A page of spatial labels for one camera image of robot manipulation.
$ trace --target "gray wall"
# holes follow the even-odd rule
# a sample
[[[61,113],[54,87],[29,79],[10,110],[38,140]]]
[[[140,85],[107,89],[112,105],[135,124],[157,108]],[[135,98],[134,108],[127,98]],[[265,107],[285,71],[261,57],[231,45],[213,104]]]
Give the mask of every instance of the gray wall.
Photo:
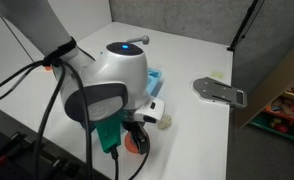
[[[113,21],[230,44],[252,0],[110,0]],[[233,84],[251,92],[294,45],[294,1],[266,0],[235,53]]]

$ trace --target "black strap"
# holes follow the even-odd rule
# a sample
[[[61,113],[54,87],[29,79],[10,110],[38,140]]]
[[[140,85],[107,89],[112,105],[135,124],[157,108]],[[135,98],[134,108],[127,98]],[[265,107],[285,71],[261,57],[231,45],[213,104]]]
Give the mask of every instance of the black strap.
[[[59,46],[56,51],[50,53],[48,56],[44,58],[43,66],[56,66],[57,60],[59,60],[61,56],[73,50],[76,47],[76,45],[77,43],[75,39],[71,37],[71,41],[62,46]]]

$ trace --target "white table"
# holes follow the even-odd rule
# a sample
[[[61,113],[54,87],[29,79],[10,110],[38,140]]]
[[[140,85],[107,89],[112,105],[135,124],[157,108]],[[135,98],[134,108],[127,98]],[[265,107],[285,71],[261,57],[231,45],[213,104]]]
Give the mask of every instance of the white table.
[[[150,44],[137,45],[146,52],[149,67],[163,72],[158,97],[166,102],[166,113],[172,116],[173,124],[163,131],[153,124],[145,126],[151,152],[137,179],[225,179],[229,106],[200,100],[192,90],[192,82],[214,76],[230,84],[232,52],[224,45],[121,23],[107,25],[78,45],[97,59],[107,44],[142,35],[150,37]],[[0,109],[37,131],[55,86],[53,74],[38,68],[0,102]],[[84,129],[65,115],[58,98],[45,137],[85,161],[84,135]],[[110,154],[102,152],[96,132],[92,137],[94,168],[114,178],[114,161]],[[124,145],[118,151],[120,179],[128,179],[143,156],[128,152]]]

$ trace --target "metal bracket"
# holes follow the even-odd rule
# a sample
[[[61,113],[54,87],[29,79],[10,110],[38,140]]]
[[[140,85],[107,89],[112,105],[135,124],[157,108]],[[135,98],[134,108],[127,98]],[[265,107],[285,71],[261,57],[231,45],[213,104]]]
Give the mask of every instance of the metal bracket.
[[[149,44],[149,37],[148,36],[143,36],[143,37],[138,37],[138,38],[133,38],[133,39],[128,39],[126,43],[135,43],[135,42],[142,42],[144,45]]]
[[[209,77],[195,80],[193,88],[200,97],[212,102],[219,101],[237,108],[247,106],[246,92]]]

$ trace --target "black clamp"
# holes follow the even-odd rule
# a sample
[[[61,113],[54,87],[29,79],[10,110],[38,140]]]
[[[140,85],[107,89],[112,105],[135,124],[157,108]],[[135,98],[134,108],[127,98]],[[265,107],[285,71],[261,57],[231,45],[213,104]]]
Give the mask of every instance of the black clamp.
[[[71,41],[68,43],[59,46],[58,49],[52,53],[50,53],[48,56],[46,56],[43,60],[43,66],[56,66],[57,67],[57,61],[60,60],[60,57],[69,53],[71,50],[73,50],[77,45],[77,42],[73,37],[71,37]]]
[[[135,143],[138,153],[143,155],[149,151],[150,142],[148,134],[143,128],[144,123],[141,122],[127,122],[123,121],[122,125],[124,129],[131,133],[131,138]]]

